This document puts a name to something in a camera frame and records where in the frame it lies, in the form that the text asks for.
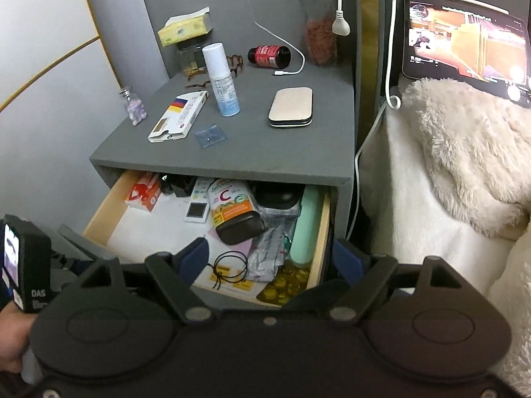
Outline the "left hand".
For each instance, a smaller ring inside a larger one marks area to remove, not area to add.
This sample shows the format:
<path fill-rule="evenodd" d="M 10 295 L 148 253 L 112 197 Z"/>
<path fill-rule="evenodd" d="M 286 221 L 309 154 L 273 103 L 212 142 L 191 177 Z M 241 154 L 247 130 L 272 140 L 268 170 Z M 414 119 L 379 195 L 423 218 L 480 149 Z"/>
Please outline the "left hand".
<path fill-rule="evenodd" d="M 24 313 L 9 302 L 0 314 L 0 360 L 1 371 L 20 374 L 22 357 L 28 346 L 29 334 L 37 316 Z"/>

